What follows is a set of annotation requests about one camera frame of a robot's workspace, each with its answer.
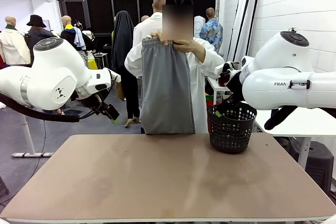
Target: white metal leg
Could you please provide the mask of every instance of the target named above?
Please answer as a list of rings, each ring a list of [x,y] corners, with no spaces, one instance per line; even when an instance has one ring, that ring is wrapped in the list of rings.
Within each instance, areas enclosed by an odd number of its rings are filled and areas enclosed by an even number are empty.
[[[216,105],[217,102],[217,90],[214,89],[214,105]]]
[[[298,163],[303,169],[305,169],[310,148],[311,137],[298,137],[297,139],[301,142]]]
[[[28,148],[29,148],[29,152],[27,152],[27,153],[13,153],[12,157],[51,157],[53,152],[45,152],[45,153],[35,152],[34,145],[33,145],[33,140],[31,140],[32,137],[30,135],[30,131],[29,131],[27,120],[26,120],[26,116],[21,114],[21,113],[19,115],[20,115],[21,125],[23,127],[23,132],[25,134],[25,140],[26,140],[26,143],[27,143]]]

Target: black basket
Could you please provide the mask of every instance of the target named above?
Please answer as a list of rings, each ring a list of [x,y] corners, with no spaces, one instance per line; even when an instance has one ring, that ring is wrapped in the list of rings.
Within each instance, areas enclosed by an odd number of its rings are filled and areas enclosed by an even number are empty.
[[[207,108],[208,131],[213,148],[224,153],[243,152],[251,137],[257,110],[246,103],[239,103],[218,117],[217,105]]]

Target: table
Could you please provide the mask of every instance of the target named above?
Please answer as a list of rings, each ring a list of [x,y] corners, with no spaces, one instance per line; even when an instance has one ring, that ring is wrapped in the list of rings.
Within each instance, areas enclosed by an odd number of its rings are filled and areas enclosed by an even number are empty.
[[[107,64],[107,53],[105,52],[100,52],[98,54],[94,54],[95,57],[99,58],[101,57],[102,58],[102,62],[103,62],[103,68],[105,67],[105,64],[104,64],[104,59],[106,61],[106,64]]]
[[[295,137],[301,142],[298,163],[306,167],[308,150],[312,137],[336,136],[336,119],[322,109],[296,108],[282,123],[273,130],[265,130],[271,110],[258,110],[256,124],[263,132],[272,136]]]
[[[217,92],[220,92],[220,91],[230,91],[229,88],[227,87],[221,87],[218,85],[218,82],[217,80],[214,80],[210,77],[206,77],[206,79],[208,80],[208,82],[210,83],[211,87],[213,88],[214,90],[214,105],[216,105],[216,100],[217,100]]]
[[[24,222],[299,221],[336,207],[266,133],[224,154],[208,134],[71,136],[0,218]]]

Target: white brick wall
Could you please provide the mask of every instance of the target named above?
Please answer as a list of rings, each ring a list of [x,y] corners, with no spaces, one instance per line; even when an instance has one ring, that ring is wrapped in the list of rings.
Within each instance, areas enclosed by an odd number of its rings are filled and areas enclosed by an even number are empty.
[[[221,0],[220,20],[224,27],[221,52],[227,56],[238,0]],[[335,0],[259,0],[255,30],[249,54],[255,56],[260,47],[275,33],[297,26],[297,31],[310,42],[311,63],[316,72],[336,71],[336,1]],[[336,156],[336,139],[317,138]]]

